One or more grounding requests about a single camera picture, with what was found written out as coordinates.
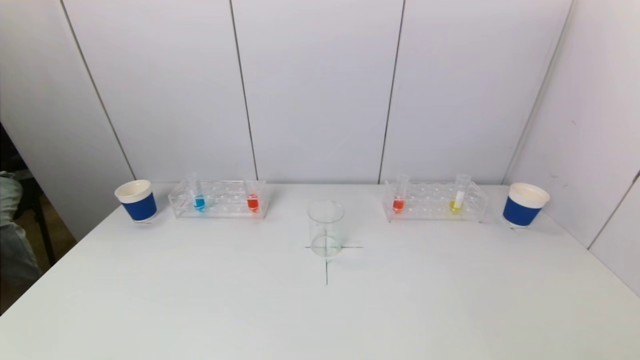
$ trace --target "empty beaker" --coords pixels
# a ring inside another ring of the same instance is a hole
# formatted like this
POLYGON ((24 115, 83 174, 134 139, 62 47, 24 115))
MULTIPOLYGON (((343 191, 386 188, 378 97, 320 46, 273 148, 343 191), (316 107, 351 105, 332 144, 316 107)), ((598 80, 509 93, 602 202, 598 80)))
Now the empty beaker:
POLYGON ((318 256, 330 258, 342 250, 342 204, 333 200, 320 200, 309 205, 311 250, 318 256))

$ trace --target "white cup rim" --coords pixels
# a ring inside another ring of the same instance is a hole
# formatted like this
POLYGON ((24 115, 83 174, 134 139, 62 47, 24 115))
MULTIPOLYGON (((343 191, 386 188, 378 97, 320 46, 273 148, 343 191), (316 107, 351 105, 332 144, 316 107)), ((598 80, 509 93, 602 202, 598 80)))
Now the white cup rim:
POLYGON ((548 202, 551 199, 551 195, 549 195, 548 192, 546 192, 545 190, 532 185, 532 184, 527 184, 527 183, 513 183, 511 184, 511 186, 509 187, 510 191, 513 191, 515 193, 517 193, 519 196, 522 196, 524 198, 526 198, 529 201, 535 201, 535 202, 548 202), (542 197, 542 199, 532 199, 528 196, 527 192, 519 192, 519 189, 527 189, 530 192, 534 192, 537 193, 538 195, 540 195, 542 197))
POLYGON ((151 181, 149 181, 149 180, 134 180, 134 181, 129 181, 128 183, 124 183, 124 184, 120 185, 116 189, 114 194, 119 199, 129 199, 129 198, 132 198, 132 197, 140 195, 141 193, 147 191, 150 187, 151 187, 151 181), (127 190, 130 191, 130 188, 134 188, 134 187, 137 188, 137 187, 139 187, 139 185, 143 185, 143 186, 140 186, 140 189, 137 192, 130 193, 129 195, 122 195, 123 193, 128 193, 127 190))

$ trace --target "person's leg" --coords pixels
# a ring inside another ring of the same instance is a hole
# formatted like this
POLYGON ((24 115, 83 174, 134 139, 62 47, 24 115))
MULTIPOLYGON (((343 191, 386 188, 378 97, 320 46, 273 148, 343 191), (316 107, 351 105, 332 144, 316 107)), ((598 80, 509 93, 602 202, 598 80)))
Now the person's leg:
POLYGON ((26 291, 42 276, 24 230, 17 224, 0 227, 0 256, 0 274, 20 291, 26 291))
POLYGON ((0 173, 0 274, 19 290, 28 289, 42 271, 23 228, 13 223, 13 214, 22 197, 20 183, 6 172, 0 173))

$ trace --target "yellow liquid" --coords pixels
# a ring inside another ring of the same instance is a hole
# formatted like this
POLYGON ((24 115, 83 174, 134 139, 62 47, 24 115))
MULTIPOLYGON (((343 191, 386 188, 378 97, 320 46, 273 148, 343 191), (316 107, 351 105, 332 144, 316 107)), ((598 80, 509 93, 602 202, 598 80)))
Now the yellow liquid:
POLYGON ((460 210, 462 210, 462 205, 460 205, 459 208, 456 208, 455 205, 456 205, 455 200, 449 201, 449 208, 451 209, 451 212, 454 214, 457 214, 460 212, 460 210))

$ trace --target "test tube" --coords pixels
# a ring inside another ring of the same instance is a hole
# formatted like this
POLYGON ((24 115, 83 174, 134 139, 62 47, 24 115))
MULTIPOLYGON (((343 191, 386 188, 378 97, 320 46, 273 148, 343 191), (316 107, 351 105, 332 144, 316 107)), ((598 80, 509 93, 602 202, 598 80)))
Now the test tube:
POLYGON ((394 196, 394 211, 396 214, 400 214, 404 209, 404 198, 406 197, 406 189, 409 187, 409 175, 398 174, 397 176, 397 189, 394 196))
POLYGON ((246 205, 252 213, 258 212, 258 182, 256 180, 244 180, 244 192, 246 193, 246 205))
POLYGON ((456 193, 455 198, 449 203, 451 212, 457 214, 462 209, 462 204, 465 200, 465 195, 469 190, 469 184, 471 183, 471 176, 466 174, 456 175, 456 184, 454 191, 456 193))
POLYGON ((198 180, 195 173, 187 177, 187 189, 193 201, 193 207, 198 211, 203 211, 206 205, 204 192, 202 191, 200 180, 198 180))

